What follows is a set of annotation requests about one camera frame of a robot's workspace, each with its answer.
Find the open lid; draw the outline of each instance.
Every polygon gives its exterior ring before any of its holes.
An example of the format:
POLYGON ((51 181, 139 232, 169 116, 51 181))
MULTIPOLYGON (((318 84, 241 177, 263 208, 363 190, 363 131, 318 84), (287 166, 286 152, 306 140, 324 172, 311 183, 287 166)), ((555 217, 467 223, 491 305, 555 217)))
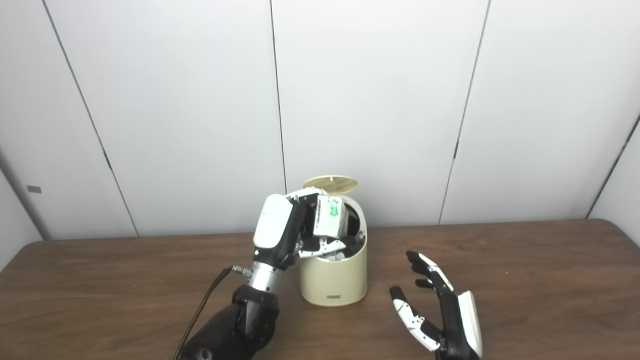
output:
POLYGON ((324 175, 307 180, 304 188, 318 188, 329 195, 342 195, 350 193, 358 187, 358 181, 343 175, 324 175))

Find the brown tabletop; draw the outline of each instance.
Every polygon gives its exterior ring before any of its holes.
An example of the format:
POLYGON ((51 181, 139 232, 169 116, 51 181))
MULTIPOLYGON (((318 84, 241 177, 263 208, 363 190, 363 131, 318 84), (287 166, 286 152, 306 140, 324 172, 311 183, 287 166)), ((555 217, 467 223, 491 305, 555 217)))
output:
MULTIPOLYGON (((639 359, 640 249, 601 220, 373 229, 369 293, 323 308, 300 295, 297 269, 279 297, 276 336, 256 360, 434 359, 388 294, 402 286, 437 325, 432 291, 413 285, 404 253, 436 261, 476 296, 485 359, 639 359)), ((171 359, 223 267, 249 267, 250 234, 47 241, 0 274, 2 359, 171 359)), ((213 293, 199 329, 243 278, 213 293)))

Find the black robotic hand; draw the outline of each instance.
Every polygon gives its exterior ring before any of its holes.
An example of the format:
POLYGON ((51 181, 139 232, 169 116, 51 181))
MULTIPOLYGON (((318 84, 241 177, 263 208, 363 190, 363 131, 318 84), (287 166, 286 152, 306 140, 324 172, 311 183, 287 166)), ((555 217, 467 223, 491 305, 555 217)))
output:
POLYGON ((440 267, 417 252, 406 253, 412 270, 427 279, 416 280, 419 288, 435 291, 440 300, 443 330, 421 317, 409 304, 401 288, 391 288, 391 297, 400 319, 411 335, 438 360, 480 360, 483 354, 476 303, 470 291, 458 296, 440 267))

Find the robotic arm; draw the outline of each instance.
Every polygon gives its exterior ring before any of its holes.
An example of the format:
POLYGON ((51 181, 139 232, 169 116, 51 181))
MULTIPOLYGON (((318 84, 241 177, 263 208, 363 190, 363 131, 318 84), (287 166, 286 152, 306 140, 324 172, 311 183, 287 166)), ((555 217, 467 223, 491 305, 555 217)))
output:
POLYGON ((421 317, 409 304, 402 289, 393 287, 391 298, 404 326, 424 347, 435 352, 438 360, 480 360, 483 355, 482 336, 473 294, 467 291, 457 296, 436 263, 417 252, 408 251, 406 255, 413 265, 412 270, 427 277, 426 280, 416 280, 415 284, 438 295, 444 330, 421 317))
POLYGON ((253 269, 233 267, 249 279, 247 284, 184 345, 181 360, 250 360, 269 344, 280 314, 275 292, 282 274, 299 258, 325 256, 355 242, 314 234, 318 198, 327 195, 306 188, 267 198, 253 237, 253 269))

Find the white wall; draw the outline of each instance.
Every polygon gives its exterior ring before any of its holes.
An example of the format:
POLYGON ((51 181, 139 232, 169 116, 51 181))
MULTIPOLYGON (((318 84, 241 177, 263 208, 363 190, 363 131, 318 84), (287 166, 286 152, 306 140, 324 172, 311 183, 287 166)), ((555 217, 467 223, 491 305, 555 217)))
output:
POLYGON ((0 171, 0 272, 25 245, 42 240, 0 171))
POLYGON ((616 224, 640 245, 640 135, 629 141, 589 218, 616 224))
POLYGON ((437 224, 487 3, 274 0, 288 189, 344 174, 372 226, 437 224))
POLYGON ((284 193, 269 0, 49 0, 140 235, 252 231, 284 193))
POLYGON ((640 2, 492 1, 443 224, 585 218, 640 113, 640 2))
POLYGON ((51 238, 135 236, 42 2, 0 1, 0 49, 0 158, 51 238))

